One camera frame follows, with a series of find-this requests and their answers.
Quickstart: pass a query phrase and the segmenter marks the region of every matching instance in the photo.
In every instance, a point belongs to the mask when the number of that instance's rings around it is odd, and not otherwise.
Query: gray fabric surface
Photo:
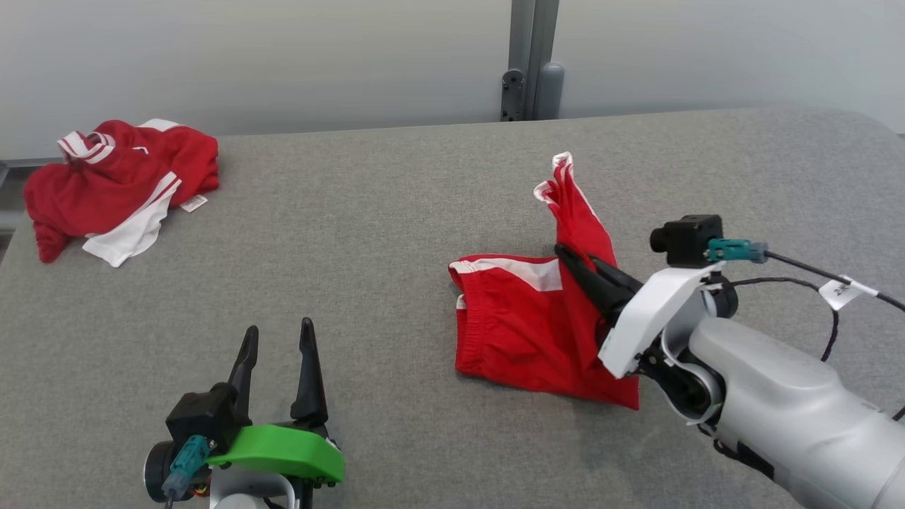
[[[317,507],[795,507],[713,452],[652,383],[633,412],[454,373],[446,265],[549,255],[554,221],[531,190],[563,150],[622,267],[641,278],[664,267],[647,245],[653,227],[712,212],[727,235],[905,297],[905,144],[857,114],[225,138],[210,203],[173,211],[157,243],[118,270],[76,243],[45,266],[28,225],[14,237],[0,264],[0,506],[153,507],[141,468],[180,395],[225,379],[254,323],[252,418],[285,419],[307,315],[348,465]],[[802,275],[777,262],[728,271],[767,274]],[[739,320],[820,354],[831,320],[815,293],[739,292]],[[905,403],[903,324],[861,298],[843,310],[831,360],[850,389],[890,410]]]

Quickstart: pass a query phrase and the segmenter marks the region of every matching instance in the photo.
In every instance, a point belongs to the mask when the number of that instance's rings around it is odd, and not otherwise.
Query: clothing label
[[[184,204],[180,205],[180,207],[186,212],[192,212],[205,203],[207,203],[207,198],[201,195],[194,195],[193,197],[190,197],[188,200],[186,200]]]
[[[851,277],[844,274],[842,277],[851,280],[854,283],[854,280],[852,280]],[[830,281],[821,286],[819,292],[824,297],[824,300],[826,300],[826,303],[830,304],[831,308],[839,311],[845,304],[850,303],[855,297],[863,293],[857,286],[860,285],[843,283],[841,281]]]

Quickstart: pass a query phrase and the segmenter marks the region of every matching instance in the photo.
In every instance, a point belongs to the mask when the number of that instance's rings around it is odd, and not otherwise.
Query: teal connector
[[[170,464],[170,473],[161,486],[164,495],[171,501],[181,500],[188,490],[188,485],[211,455],[211,447],[207,439],[200,435],[192,435]]]
[[[707,251],[712,262],[729,260],[749,260],[755,264],[767,262],[767,243],[751,242],[747,239],[714,238],[707,243]]]

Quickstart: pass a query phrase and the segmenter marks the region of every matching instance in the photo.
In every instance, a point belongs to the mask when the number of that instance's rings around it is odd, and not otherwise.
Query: red shorts
[[[535,188],[557,219],[557,242],[615,265],[609,235],[572,176],[572,156],[553,158],[554,178]],[[456,369],[527,390],[638,409],[638,380],[615,379],[597,358],[600,313],[556,257],[473,254],[450,264],[456,303]]]

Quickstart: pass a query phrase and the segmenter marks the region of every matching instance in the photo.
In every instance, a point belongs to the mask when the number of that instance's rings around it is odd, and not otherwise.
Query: clothing
[[[609,235],[573,176],[568,152],[535,197],[557,219],[557,242],[615,266]],[[473,254],[453,262],[456,369],[521,389],[638,409],[637,379],[615,379],[597,358],[600,313],[556,257]]]
[[[108,120],[57,145],[66,162],[38,169],[25,185],[47,264],[70,237],[89,236],[86,251],[119,266],[154,243],[168,208],[219,186],[216,139],[167,120],[136,127]],[[148,207],[154,212],[143,212]]]

